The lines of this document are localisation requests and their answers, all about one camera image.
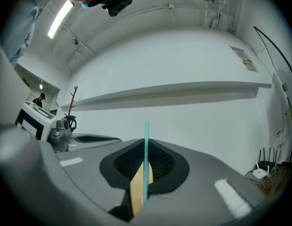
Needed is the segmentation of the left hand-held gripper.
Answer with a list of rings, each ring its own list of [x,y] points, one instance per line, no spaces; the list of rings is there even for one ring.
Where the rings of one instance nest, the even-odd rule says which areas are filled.
[[[26,101],[20,110],[15,125],[25,129],[37,140],[49,142],[55,152],[76,151],[121,143],[117,137],[79,133],[71,138],[69,122],[58,119],[33,102]]]

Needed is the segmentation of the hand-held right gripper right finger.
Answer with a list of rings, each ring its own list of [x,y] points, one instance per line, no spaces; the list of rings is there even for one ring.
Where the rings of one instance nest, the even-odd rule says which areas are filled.
[[[153,183],[136,226],[256,226],[265,198],[247,178],[206,153],[151,139]]]

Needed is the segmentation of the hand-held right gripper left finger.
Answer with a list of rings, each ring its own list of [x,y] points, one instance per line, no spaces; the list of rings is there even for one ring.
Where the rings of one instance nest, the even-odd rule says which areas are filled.
[[[38,224],[146,226],[132,217],[129,189],[111,187],[100,172],[103,158],[136,143],[56,153],[23,129],[0,127],[0,177]]]

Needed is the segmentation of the light blue stick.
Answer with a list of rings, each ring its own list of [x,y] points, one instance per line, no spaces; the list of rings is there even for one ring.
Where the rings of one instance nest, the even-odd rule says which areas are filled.
[[[146,121],[143,165],[143,205],[145,205],[148,201],[148,185],[149,185],[148,144],[149,144],[149,121]]]

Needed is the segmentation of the wooden coat rack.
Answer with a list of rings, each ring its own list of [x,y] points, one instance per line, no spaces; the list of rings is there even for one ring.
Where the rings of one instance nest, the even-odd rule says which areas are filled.
[[[72,108],[76,107],[76,105],[73,105],[73,103],[75,101],[74,98],[75,98],[77,89],[78,89],[78,87],[77,86],[74,86],[74,92],[73,93],[70,93],[71,96],[72,96],[72,99],[71,99],[71,102],[70,102],[70,105],[69,105],[69,108],[68,108],[68,112],[65,113],[65,116],[70,116],[71,115]]]

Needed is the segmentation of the white router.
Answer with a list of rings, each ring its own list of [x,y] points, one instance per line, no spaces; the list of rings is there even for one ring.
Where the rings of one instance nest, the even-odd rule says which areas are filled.
[[[266,176],[269,176],[270,165],[269,164],[261,164],[261,167],[258,162],[256,162],[256,168],[252,171],[252,175],[256,179],[263,179]]]

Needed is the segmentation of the black router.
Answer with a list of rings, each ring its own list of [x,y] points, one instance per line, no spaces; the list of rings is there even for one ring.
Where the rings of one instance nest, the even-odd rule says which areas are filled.
[[[270,147],[268,149],[267,158],[265,154],[265,148],[260,149],[259,162],[258,162],[259,168],[265,171],[267,171],[268,168],[273,169],[276,165],[276,156],[277,156],[277,151],[275,150],[275,148],[272,149]]]

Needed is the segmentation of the ceiling tube light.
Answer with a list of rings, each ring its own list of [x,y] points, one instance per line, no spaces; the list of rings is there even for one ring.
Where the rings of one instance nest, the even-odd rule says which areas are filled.
[[[60,26],[60,24],[62,23],[63,19],[65,18],[65,16],[69,13],[69,11],[74,7],[74,4],[67,0],[64,5],[61,7],[61,9],[59,10],[59,12],[57,13],[49,31],[48,31],[48,36],[52,39],[54,38],[54,35],[58,29],[58,27]]]

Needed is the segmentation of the white ceiling conduit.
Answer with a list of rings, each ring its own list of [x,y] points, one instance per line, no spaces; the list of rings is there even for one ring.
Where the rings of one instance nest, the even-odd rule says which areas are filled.
[[[115,21],[114,23],[108,25],[107,27],[105,27],[104,29],[102,29],[101,31],[97,32],[95,35],[93,35],[88,41],[87,43],[84,45],[84,47],[86,48],[88,46],[88,44],[96,37],[98,36],[99,34],[103,33],[104,31],[108,30],[109,28],[111,28],[112,26],[115,26],[117,25],[118,23],[126,20],[126,19],[129,19],[131,17],[134,17],[134,16],[137,16],[137,15],[140,15],[140,14],[144,14],[144,13],[147,13],[147,12],[151,12],[151,11],[155,11],[155,10],[160,10],[160,9],[169,9],[170,6],[172,8],[174,8],[174,4],[165,4],[164,6],[159,6],[159,7],[154,7],[154,8],[148,8],[148,9],[144,9],[144,10],[141,10],[139,12],[136,12],[136,13],[133,13],[133,14],[130,14],[130,15],[127,15],[117,21]]]

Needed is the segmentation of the person's light blue shirt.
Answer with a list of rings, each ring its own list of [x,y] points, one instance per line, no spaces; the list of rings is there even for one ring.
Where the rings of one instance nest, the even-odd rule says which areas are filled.
[[[1,33],[0,46],[12,67],[30,46],[35,23],[50,0],[20,0]]]

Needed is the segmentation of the long wall shelf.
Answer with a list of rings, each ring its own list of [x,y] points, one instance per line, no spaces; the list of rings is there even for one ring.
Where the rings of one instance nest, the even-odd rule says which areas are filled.
[[[72,106],[79,107],[97,102],[110,102],[117,99],[125,98],[141,98],[143,96],[152,95],[176,95],[181,92],[198,92],[198,91],[214,91],[214,90],[239,90],[239,89],[255,89],[255,88],[271,88],[272,83],[263,82],[243,82],[243,81],[200,81],[185,82],[175,84],[165,84],[138,89],[127,89],[118,92],[112,92],[104,95],[93,96],[86,99],[75,100]]]

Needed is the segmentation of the wall poster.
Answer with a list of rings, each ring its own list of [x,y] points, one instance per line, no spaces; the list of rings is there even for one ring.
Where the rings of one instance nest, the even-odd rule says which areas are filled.
[[[231,49],[236,53],[236,55],[241,59],[243,65],[246,67],[248,71],[257,72],[256,67],[254,66],[253,62],[250,60],[248,55],[245,53],[243,49],[236,48],[231,46]]]

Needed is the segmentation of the white wall pipes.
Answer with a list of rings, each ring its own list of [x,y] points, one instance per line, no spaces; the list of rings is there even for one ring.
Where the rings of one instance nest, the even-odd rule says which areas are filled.
[[[213,4],[205,1],[203,27],[235,33],[242,0],[215,0]]]

